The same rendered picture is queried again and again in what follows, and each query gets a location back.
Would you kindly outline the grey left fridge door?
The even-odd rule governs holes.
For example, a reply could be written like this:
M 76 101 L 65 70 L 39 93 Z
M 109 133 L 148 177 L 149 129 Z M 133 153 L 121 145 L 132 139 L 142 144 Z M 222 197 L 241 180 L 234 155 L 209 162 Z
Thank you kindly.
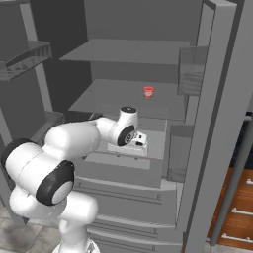
M 0 61 L 9 61 L 37 41 L 30 0 L 0 0 Z M 37 140 L 58 120 L 50 104 L 42 63 L 11 81 L 0 81 L 0 154 L 15 138 Z

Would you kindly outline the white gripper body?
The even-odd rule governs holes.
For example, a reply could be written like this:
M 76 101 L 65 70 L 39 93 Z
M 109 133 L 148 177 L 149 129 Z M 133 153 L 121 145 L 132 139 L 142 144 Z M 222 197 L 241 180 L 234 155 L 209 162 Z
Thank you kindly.
M 120 153 L 120 154 L 132 155 L 132 156 L 142 156 L 142 157 L 147 156 L 147 145 L 144 145 L 143 147 L 131 146 L 131 145 L 119 147 L 119 146 L 112 145 L 109 143 L 107 145 L 107 148 L 109 151 Z

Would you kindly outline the grey freezer drawer front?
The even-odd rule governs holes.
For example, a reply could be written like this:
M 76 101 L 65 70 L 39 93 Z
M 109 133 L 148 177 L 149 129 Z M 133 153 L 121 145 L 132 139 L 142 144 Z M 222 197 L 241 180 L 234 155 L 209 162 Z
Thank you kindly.
M 165 226 L 176 224 L 177 184 L 161 180 L 159 188 L 77 177 L 74 190 L 94 197 L 99 220 Z
M 88 232 L 103 251 L 114 253 L 181 253 L 183 247 L 183 233 L 174 224 L 99 215 Z

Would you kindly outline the grey fridge door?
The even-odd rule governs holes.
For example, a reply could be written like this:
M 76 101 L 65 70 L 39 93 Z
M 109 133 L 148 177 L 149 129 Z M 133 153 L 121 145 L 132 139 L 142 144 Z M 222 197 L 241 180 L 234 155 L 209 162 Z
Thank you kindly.
M 0 0 L 0 61 L 9 61 L 37 41 L 30 0 Z M 11 81 L 0 81 L 0 154 L 15 138 L 37 140 L 58 120 L 50 104 L 42 63 Z
M 253 0 L 204 0 L 198 44 L 208 48 L 177 228 L 202 253 L 253 94 Z

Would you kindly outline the brown wooden cabinet run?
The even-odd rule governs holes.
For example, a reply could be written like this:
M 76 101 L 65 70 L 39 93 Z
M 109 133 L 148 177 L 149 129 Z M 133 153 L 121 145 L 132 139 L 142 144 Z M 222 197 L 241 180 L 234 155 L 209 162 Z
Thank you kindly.
M 253 170 L 244 169 L 217 244 L 253 251 Z

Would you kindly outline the grey fridge shelf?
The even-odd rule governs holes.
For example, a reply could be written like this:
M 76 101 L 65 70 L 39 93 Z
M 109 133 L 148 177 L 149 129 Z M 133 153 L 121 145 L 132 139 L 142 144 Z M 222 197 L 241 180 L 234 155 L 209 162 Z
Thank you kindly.
M 144 97 L 144 86 L 154 88 L 151 98 Z M 143 118 L 183 121 L 186 99 L 177 94 L 176 84 L 96 79 L 70 109 L 117 115 L 123 106 L 136 108 Z
M 61 60 L 120 63 L 176 64 L 179 50 L 188 42 L 92 39 Z

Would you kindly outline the grey fridge drawer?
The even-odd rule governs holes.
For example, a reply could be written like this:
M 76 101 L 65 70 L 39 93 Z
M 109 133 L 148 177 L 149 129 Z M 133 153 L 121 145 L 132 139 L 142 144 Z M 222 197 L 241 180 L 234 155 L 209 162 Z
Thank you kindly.
M 74 161 L 79 177 L 159 188 L 168 162 L 168 121 L 140 118 L 138 130 L 147 135 L 147 155 L 126 155 L 99 148 L 86 159 Z

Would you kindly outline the clear door bin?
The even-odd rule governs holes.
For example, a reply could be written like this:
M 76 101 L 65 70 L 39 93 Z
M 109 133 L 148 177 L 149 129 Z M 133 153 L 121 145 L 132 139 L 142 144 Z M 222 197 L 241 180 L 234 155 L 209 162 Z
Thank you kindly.
M 49 42 L 28 41 L 29 49 L 5 62 L 0 61 L 0 81 L 11 81 L 17 76 L 52 58 Z
M 200 95 L 208 49 L 207 46 L 189 46 L 180 49 L 178 65 L 179 95 Z
M 183 183 L 190 154 L 193 126 L 171 126 L 168 180 Z

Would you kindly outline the red cup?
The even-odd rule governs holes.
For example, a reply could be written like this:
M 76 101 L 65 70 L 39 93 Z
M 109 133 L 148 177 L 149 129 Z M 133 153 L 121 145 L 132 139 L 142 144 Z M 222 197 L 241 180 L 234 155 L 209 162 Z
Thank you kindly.
M 154 92 L 154 88 L 152 86 L 144 86 L 143 87 L 143 95 L 145 98 L 151 98 Z

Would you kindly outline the grey fridge body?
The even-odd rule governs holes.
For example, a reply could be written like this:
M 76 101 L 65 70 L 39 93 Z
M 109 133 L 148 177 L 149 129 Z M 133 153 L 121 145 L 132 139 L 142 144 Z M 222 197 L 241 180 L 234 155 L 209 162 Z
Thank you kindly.
M 198 44 L 203 0 L 31 0 L 37 37 L 50 43 L 53 58 L 44 65 L 52 107 L 68 120 L 84 120 L 95 112 L 70 107 L 96 79 L 171 83 L 177 85 L 176 64 L 61 60 L 92 39 L 176 41 Z M 168 120 L 168 163 L 171 126 L 194 126 L 199 96 L 183 95 L 183 121 Z

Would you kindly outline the grey right fridge door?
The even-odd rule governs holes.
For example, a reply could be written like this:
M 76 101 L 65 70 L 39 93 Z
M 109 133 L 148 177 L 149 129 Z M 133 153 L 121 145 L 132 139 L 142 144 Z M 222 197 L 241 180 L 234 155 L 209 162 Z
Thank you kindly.
M 198 44 L 208 48 L 177 228 L 202 253 L 253 94 L 253 0 L 204 0 Z

